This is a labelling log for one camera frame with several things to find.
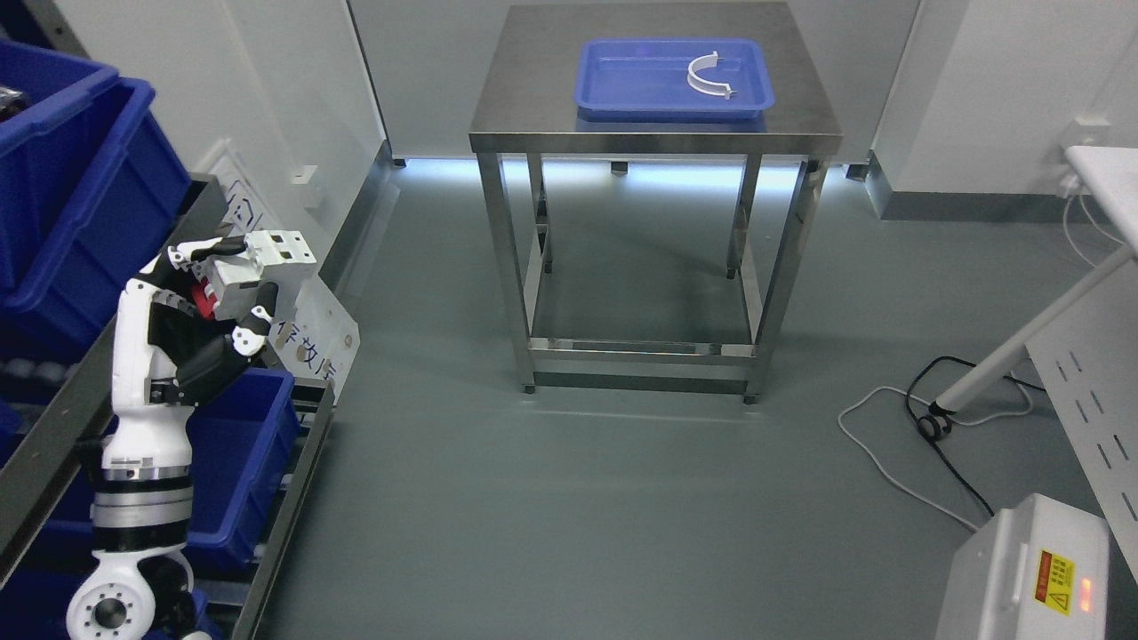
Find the blue plastic bin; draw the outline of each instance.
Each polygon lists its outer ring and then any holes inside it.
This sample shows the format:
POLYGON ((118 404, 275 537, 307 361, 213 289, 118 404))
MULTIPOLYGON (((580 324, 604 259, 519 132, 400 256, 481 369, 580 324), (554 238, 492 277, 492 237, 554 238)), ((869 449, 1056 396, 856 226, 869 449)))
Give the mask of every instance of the blue plastic bin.
POLYGON ((615 122, 736 122, 757 118, 775 95, 762 49, 741 38, 602 39, 586 42, 575 99, 586 120, 615 122), (731 99, 687 84, 687 65, 716 51, 700 77, 727 82, 731 99))
POLYGON ((106 93, 118 71, 0 40, 0 85, 31 106, 0 123, 0 293, 32 263, 117 113, 106 93))
POLYGON ((0 359, 82 359, 123 285, 162 247, 189 189, 150 115, 154 89, 122 79, 108 97, 118 118, 26 276, 0 298, 0 359))
MULTIPOLYGON (((193 515, 185 557, 195 569, 229 573, 248 566, 300 432, 292 375, 249 369, 187 424, 193 446, 193 515)), ((43 525, 30 553, 86 557, 93 498, 82 474, 43 525)))
POLYGON ((19 411, 16 411, 8 403, 0 400, 0 467, 3 467, 8 458, 11 458, 16 446, 19 444, 19 438, 16 437, 16 432, 23 425, 23 417, 19 411))
MULTIPOLYGON (((68 640, 67 605, 84 575, 60 574, 46 571, 20 569, 0 591, 0 638, 13 640, 68 640)), ((193 590, 193 605, 198 617, 198 630, 205 631, 213 640, 223 640, 221 629, 206 615, 209 598, 198 589, 193 590)), ((160 631, 151 631, 143 640, 167 640, 160 631)))

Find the yellow warning sticker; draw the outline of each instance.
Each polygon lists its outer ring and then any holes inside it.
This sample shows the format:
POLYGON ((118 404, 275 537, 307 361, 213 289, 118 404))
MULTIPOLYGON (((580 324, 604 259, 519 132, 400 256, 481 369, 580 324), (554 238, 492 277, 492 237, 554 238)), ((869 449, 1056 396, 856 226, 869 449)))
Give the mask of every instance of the yellow warning sticker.
POLYGON ((1039 556, 1039 576, 1036 579, 1036 600, 1069 616, 1074 592, 1074 563, 1063 556, 1044 550, 1039 556))

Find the orange indicator light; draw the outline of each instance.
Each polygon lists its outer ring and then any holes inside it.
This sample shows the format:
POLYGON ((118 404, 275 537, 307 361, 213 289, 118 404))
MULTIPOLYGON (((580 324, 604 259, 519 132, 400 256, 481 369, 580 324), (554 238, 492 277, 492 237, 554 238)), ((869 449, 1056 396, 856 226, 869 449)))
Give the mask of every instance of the orange indicator light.
POLYGON ((1082 579, 1082 591, 1079 593, 1079 608, 1090 613, 1090 579, 1082 579))

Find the electrical outlet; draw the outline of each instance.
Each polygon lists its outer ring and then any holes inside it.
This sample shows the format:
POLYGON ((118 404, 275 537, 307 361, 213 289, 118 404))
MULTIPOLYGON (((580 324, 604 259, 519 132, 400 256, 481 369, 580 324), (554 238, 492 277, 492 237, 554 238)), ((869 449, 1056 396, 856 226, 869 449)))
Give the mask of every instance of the electrical outlet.
POLYGON ((292 184, 297 188, 297 196, 300 204, 308 211, 320 208, 324 202, 324 179, 320 173, 320 167, 307 164, 292 177, 292 184))
POLYGON ((1071 121, 1059 145, 1063 150, 1071 147, 1100 147, 1106 145, 1106 138, 1111 132, 1111 123, 1102 116, 1079 116, 1071 121))

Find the power cord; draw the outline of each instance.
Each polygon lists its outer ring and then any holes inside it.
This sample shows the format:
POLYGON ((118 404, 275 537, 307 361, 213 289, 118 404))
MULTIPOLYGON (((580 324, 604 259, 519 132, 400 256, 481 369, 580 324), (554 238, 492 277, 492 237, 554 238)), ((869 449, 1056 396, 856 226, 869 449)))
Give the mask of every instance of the power cord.
MULTIPOLYGON (((869 402, 871 397, 877 395, 879 393, 881 393, 883 391, 891 391, 891 392, 900 394, 902 396, 907 395, 904 391, 901 391, 901 389, 899 389, 897 387, 880 386, 880 387, 871 391, 868 394, 866 394, 865 397, 863 397, 861 400, 859 400, 855 404, 851 404, 850 407, 847 407, 841 413, 839 413, 838 415, 838 428, 842 429, 842 433, 846 434, 846 437, 852 440, 853 444, 860 446, 861 450, 865 451, 867 456, 869 456, 869 459, 873 460, 873 463, 877 467, 877 470, 881 471, 881 475, 884 476, 887 481, 889 481, 889 484, 892 484, 893 486, 896 486, 897 489, 900 489, 905 493, 908 493, 913 498, 916 498, 917 500, 924 502, 925 504, 932 507, 933 509, 937 509, 941 514, 945 514, 946 516, 948 516, 948 517, 953 518, 954 520, 960 523, 968 531, 973 531, 973 532, 979 531, 980 527, 976 526, 975 524, 973 524, 972 522, 970 522, 964 516, 960 516, 958 514, 955 514, 955 512, 946 509, 945 507, 941 507, 940 504, 933 502, 932 500, 925 498, 924 495, 921 495, 916 491, 913 491, 912 489, 905 486, 905 484, 902 484, 901 481, 899 481, 899 479, 894 478, 893 476, 891 476, 889 474, 889 471, 885 470, 885 467, 883 467, 881 465, 881 460, 877 460, 877 457, 874 456, 873 451, 871 451, 869 448, 865 445, 865 443, 863 443, 860 440, 858 440, 857 436, 855 436, 852 433, 850 433, 850 430, 848 428, 846 428, 846 424, 842 421, 842 418, 844 418, 850 411, 853 411, 855 409, 861 407, 866 402, 869 402)), ((924 400, 921 400, 920 397, 916 397, 914 395, 909 395, 909 397, 913 397, 913 399, 915 399, 915 400, 917 400, 920 402, 925 402, 924 400)))
POLYGON ((1089 257, 1087 257, 1087 254, 1082 253, 1082 251, 1079 248, 1079 246, 1074 244, 1074 238, 1071 237, 1071 229, 1070 229, 1070 225, 1069 225, 1069 220, 1071 218, 1071 205, 1077 199, 1079 200, 1079 206, 1082 208, 1083 215, 1087 216, 1087 220, 1090 221, 1090 224, 1099 233, 1106 236, 1107 238, 1114 240, 1115 243, 1118 243, 1120 245, 1123 244, 1123 243, 1118 237, 1115 237, 1114 235, 1112 235, 1106 229, 1103 229, 1102 225, 1098 224, 1098 221, 1095 220, 1095 216, 1090 214, 1090 210, 1087 208, 1086 196, 1071 196, 1070 198, 1067 198, 1066 204, 1063 206, 1063 235, 1066 236, 1067 244, 1071 245, 1071 248, 1074 249, 1074 253, 1079 254, 1079 257, 1081 257, 1083 262, 1086 262, 1090 266, 1097 266, 1089 257))
MULTIPOLYGON (((881 475, 884 476, 885 479, 889 481, 890 484, 892 484, 897 489, 900 489, 905 493, 908 493, 913 498, 916 498, 921 502, 924 502, 925 504, 927 504, 927 506, 937 509, 938 511, 940 511, 940 512, 949 516, 954 520, 960 523, 962 525, 964 525, 965 527, 967 527, 968 530, 971 530, 971 531, 974 532, 974 531, 976 531, 979 528, 975 524, 973 524, 968 519, 964 518, 963 516, 960 516, 960 515, 958 515, 958 514, 956 514, 954 511, 950 511, 950 510, 946 509, 945 507, 941 507, 940 504, 937 504, 935 502, 933 502, 932 500, 925 498, 924 495, 921 495, 920 493, 913 491, 912 489, 909 489, 908 486, 906 486, 905 484, 902 484, 900 481, 898 481, 897 478, 894 478, 892 475, 890 475, 889 471, 887 471, 885 468, 882 466, 882 463, 877 459, 877 457, 873 453, 873 451, 871 451, 869 448, 865 445, 865 443, 863 443, 852 433, 850 433, 850 430, 846 427, 846 424, 843 421, 843 418, 848 413, 850 413, 855 409, 857 409, 857 408, 861 407, 863 404, 865 404, 866 402, 868 402, 869 399, 872 399, 877 393, 883 392, 883 391, 890 391, 890 392, 893 392, 893 393, 897 393, 897 394, 901 395, 905 399, 905 410, 909 415, 909 418, 913 420, 914 426, 916 426, 917 429, 918 429, 918 432, 920 432, 920 425, 917 424, 918 422, 918 418, 916 416, 916 412, 913 411, 912 402, 915 400, 917 402, 921 402, 921 403, 925 404, 926 407, 929 404, 931 404, 931 403, 929 401, 924 400, 924 399, 921 399, 921 397, 914 395, 913 394, 913 389, 916 387, 916 385, 922 379, 924 379, 924 377, 926 375, 929 375, 929 372, 937 364, 939 364, 940 362, 943 362, 946 360, 950 361, 950 362, 956 362, 958 364, 964 364, 964 366, 967 366, 967 367, 975 367, 975 363, 968 362, 967 360, 963 360, 960 358, 956 358, 956 356, 953 356, 953 355, 941 355, 939 358, 935 358, 935 359, 933 359, 932 362, 930 362, 927 366, 925 366, 925 368, 920 374, 917 374, 916 378, 913 379, 913 381, 909 384, 908 388, 906 388, 905 391, 901 391, 901 389, 899 389, 897 387, 891 387, 891 386, 880 386, 880 387, 876 387, 875 389, 871 391, 865 397, 863 397, 857 403, 855 403, 855 404, 846 408, 841 413, 838 415, 838 427, 842 430, 842 433, 846 434, 847 437, 849 437, 851 441, 853 441, 855 444, 857 444, 858 446, 860 446, 861 450, 864 450, 866 452, 866 454, 869 456, 869 459, 873 460, 873 463, 877 467, 877 470, 881 471, 881 475)), ((1034 409, 1034 402, 1032 401, 1031 396, 1028 394, 1028 392, 1025 391, 1024 387, 1026 387, 1026 388, 1033 388, 1033 389, 1037 389, 1037 391, 1044 391, 1044 388, 1040 387, 1040 386, 1038 386, 1038 385, 1033 385, 1031 383, 1028 383, 1025 380, 1021 380, 1021 379, 1016 378, 1014 375, 1004 376, 1004 378, 1007 379, 1007 380, 1009 380, 1011 383, 1013 383, 1016 386, 1016 388, 1020 391, 1020 394, 1026 401, 1026 407, 1024 409, 1019 410, 1019 411, 999 411, 999 412, 992 413, 990 416, 986 416, 983 418, 980 418, 978 420, 972 420, 972 421, 955 420, 955 422, 958 424, 958 425, 963 425, 963 426, 976 426, 976 425, 982 425, 984 422, 988 422, 990 420, 995 420, 997 418, 1014 417, 1014 416, 1026 416, 1028 413, 1030 413, 1034 409)), ((995 516, 996 512, 991 508, 991 506, 988 503, 988 501, 984 500, 984 498, 982 495, 980 495, 980 493, 966 479, 964 479, 964 477, 956 469, 956 467, 954 467, 953 463, 948 460, 948 457, 945 456, 945 452, 940 449, 940 445, 938 445, 932 438, 924 437, 924 440, 926 442, 929 442, 929 444, 933 448, 933 451, 937 452, 937 456, 941 459, 941 461, 945 463, 945 466, 948 468, 948 470, 951 471, 953 476, 956 477, 956 479, 962 485, 964 485, 964 487, 970 493, 972 493, 980 501, 981 504, 983 504, 984 509, 988 511, 988 515, 989 516, 995 516)))
MULTIPOLYGON (((955 355, 940 355, 940 356, 933 358, 932 361, 929 362, 929 364, 926 364, 925 368, 922 369, 921 372, 917 374, 917 376, 915 378, 913 378, 913 381, 909 383, 908 388, 905 389, 905 411, 909 415, 909 419, 913 420, 913 426, 916 427, 917 432, 921 433, 922 435, 924 435, 924 432, 922 432, 922 429, 921 429, 920 418, 917 418, 916 412, 913 411, 913 389, 916 388, 917 384, 920 384, 921 380, 923 380, 924 377, 927 376, 929 372, 932 371, 933 368, 935 368, 941 362, 956 362, 957 364, 963 364, 965 367, 972 367, 972 368, 975 368, 975 366, 976 366, 975 362, 968 362, 967 360, 964 360, 964 359, 960 359, 960 358, 956 358, 955 355)), ((1033 385, 1031 383, 1026 383, 1024 380, 1017 379, 1017 378, 1015 378, 1015 377, 1013 377, 1011 375, 1004 376, 1004 379, 1006 379, 1006 380, 1011 381, 1012 384, 1014 384, 1016 386, 1016 388, 1020 389, 1020 393, 1023 394, 1024 399, 1028 401, 1028 407, 1025 409, 1023 409, 1021 411, 992 413, 991 416, 988 416, 986 418, 981 418, 980 420, 974 420, 972 422, 956 421, 956 424, 964 425, 964 426, 976 426, 976 425, 982 425, 982 424, 984 424, 984 422, 987 422, 989 420, 995 420, 996 418, 1003 418, 1005 416, 1026 416, 1028 413, 1030 413, 1031 410, 1034 409, 1034 403, 1032 403, 1031 397, 1028 395, 1028 392, 1023 391, 1023 387, 1031 387, 1031 388, 1034 388, 1037 391, 1044 391, 1044 388, 1039 387, 1039 386, 1036 386, 1036 385, 1033 385)), ((941 451, 940 445, 937 444, 935 438, 925 437, 925 442, 927 442, 929 445, 932 446, 933 451, 935 451, 937 456, 941 459, 942 462, 945 462, 945 466, 948 468, 948 470, 953 473, 953 476, 955 476, 956 479, 959 481, 959 483, 962 485, 964 485, 964 489, 968 490, 968 493, 971 493, 972 495, 974 495, 976 498, 976 500, 979 500, 980 503, 984 506, 984 509, 988 511, 988 515, 989 516, 995 516, 996 511, 991 508, 991 504, 989 504, 988 501, 984 500, 984 497, 980 495, 980 492, 976 491, 975 487, 973 487, 968 483, 968 481, 964 479, 964 476, 962 476, 960 473, 956 470, 956 467, 953 466, 953 463, 948 460, 948 457, 945 456, 945 452, 941 451)))

